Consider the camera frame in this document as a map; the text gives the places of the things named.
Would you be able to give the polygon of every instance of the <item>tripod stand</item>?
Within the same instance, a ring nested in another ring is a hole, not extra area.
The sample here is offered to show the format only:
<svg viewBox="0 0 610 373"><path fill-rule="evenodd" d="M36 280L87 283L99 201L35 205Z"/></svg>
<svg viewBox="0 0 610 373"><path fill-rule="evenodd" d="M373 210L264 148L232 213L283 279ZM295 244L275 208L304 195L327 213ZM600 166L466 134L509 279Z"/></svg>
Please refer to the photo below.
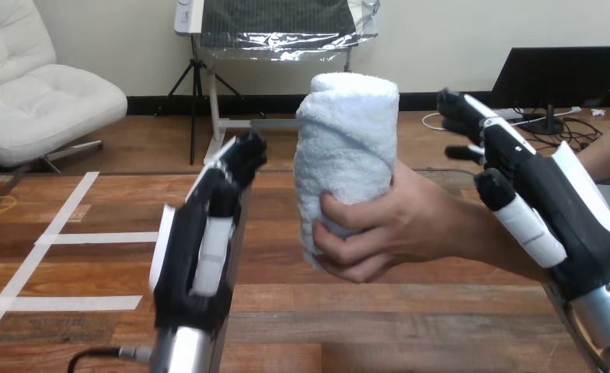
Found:
<svg viewBox="0 0 610 373"><path fill-rule="evenodd" d="M220 133L220 131L218 129L219 126L217 123L219 121L219 113L218 113L218 94L217 94L217 90L215 89L215 81L217 80L218 82L222 83L222 85L227 87L227 89L232 91L232 93L234 94L234 96L237 99L243 100L243 96L240 94L239 91L237 91L236 89L234 89L234 87L232 87L229 83L227 83L220 75L216 74L212 67L207 66L206 63L204 63L199 58L199 56L197 55L197 41L195 40L194 35L190 35L190 42L193 47L193 58L190 59L190 63L188 64L188 67L186 67L186 70L183 71L183 74L181 74L181 76L179 77L179 80L176 81L176 84L172 87L172 90L169 91L169 93L167 95L167 101L166 101L165 106L169 105L169 102L172 99L172 96L174 96L174 92L176 91L177 88L179 88L179 85L181 85L181 82L183 82L183 80L186 78L186 75L188 75L188 72L190 72L190 69L193 69L193 98L192 98L192 109L191 109L192 113L191 113L191 117L190 117L190 164L193 165L195 163L195 123L197 122L197 100L204 98L204 95L202 94L200 69L202 69L202 68L206 69L207 75L209 75L211 77L209 80L209 84L211 85L209 87L209 89L211 90L211 94L210 94L211 119L214 121L213 138L215 141L220 141L220 142L224 141L224 138L223 138L224 134ZM164 108L163 106L159 106L159 108L156 110L154 115L156 115L156 116L163 115L166 111L167 111L166 108ZM259 111L258 113L262 119L266 118L266 114L264 114L263 112Z"/></svg>

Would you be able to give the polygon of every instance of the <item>white wall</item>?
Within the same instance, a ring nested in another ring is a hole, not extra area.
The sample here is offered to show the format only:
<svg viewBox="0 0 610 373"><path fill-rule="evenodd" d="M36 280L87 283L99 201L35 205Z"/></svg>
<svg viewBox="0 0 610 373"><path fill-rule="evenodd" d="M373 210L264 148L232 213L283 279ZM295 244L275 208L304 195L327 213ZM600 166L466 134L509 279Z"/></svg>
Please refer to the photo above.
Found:
<svg viewBox="0 0 610 373"><path fill-rule="evenodd" d="M166 95L187 66L189 40L173 31L176 0L35 3L58 62L128 96ZM382 0L380 21L380 36L356 48L353 69L391 79L401 92L491 90L511 47L610 45L610 0ZM245 94L292 94L342 66L342 58L221 61L218 72ZM190 93L191 82L177 94Z"/></svg>

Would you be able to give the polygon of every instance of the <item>white tape line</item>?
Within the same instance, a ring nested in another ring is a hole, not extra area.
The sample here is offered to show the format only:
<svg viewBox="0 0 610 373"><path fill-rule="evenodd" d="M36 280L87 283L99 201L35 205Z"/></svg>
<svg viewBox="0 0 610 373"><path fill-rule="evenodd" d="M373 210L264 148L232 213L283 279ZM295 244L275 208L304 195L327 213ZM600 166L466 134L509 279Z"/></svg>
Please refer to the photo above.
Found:
<svg viewBox="0 0 610 373"><path fill-rule="evenodd" d="M71 196L69 196L67 201L62 205L60 211L58 211L55 218L53 218L53 221L48 225L46 231L44 231L45 235L57 235L60 233L60 230L62 230L64 225L67 224L67 220L71 214L74 213L74 210L77 208L78 204L92 186L98 175L99 173L86 173L85 176L83 176L78 186L73 192L71 192ZM7 283L7 286L2 289L0 297L14 298L15 296L19 295L21 289L23 289L23 286L25 286L30 276L32 276L33 272L44 258L44 255L46 255L46 251L48 251L49 247L51 247L51 242L47 242L42 245L35 245L33 247L30 254L28 254L23 263L21 263L19 269L16 270L16 273L12 279ZM11 305L11 303L6 300L1 301L0 305L3 303L6 303L7 306ZM0 319L2 319L4 314L5 310L0 309Z"/></svg>
<svg viewBox="0 0 610 373"><path fill-rule="evenodd" d="M130 295L121 297L0 297L0 311L130 311L138 307L138 303L140 303L141 299L141 295Z"/></svg>
<svg viewBox="0 0 610 373"><path fill-rule="evenodd" d="M52 245L79 245L85 243L156 242L158 232L87 233L42 235L35 245L52 242Z"/></svg>

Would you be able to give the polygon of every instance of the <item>computer monitor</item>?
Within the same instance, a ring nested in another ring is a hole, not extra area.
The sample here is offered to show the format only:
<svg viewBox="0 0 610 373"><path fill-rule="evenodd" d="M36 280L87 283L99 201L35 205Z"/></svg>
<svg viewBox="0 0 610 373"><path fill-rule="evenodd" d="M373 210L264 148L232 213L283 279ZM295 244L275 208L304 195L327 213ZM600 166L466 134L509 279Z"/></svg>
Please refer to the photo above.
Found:
<svg viewBox="0 0 610 373"><path fill-rule="evenodd" d="M559 134L563 123L554 118L555 106L599 104L609 90L610 47L512 48L490 104L546 108L546 120L519 127L535 134Z"/></svg>

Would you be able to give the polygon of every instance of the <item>robotic hand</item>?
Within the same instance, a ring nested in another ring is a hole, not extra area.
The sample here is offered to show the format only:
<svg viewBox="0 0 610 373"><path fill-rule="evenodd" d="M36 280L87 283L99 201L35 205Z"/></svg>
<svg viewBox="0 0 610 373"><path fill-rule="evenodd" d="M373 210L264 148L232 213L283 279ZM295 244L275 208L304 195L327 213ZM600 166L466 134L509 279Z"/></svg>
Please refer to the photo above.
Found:
<svg viewBox="0 0 610 373"><path fill-rule="evenodd" d="M598 188L566 143L544 158L469 95L440 91L437 110L474 143L445 154L485 167L481 200L546 269L547 295L592 371L610 372L610 211Z"/></svg>
<svg viewBox="0 0 610 373"><path fill-rule="evenodd" d="M257 133L233 138L204 167L186 203L165 207L149 275L158 330L151 372L218 371L250 185L265 162Z"/></svg>

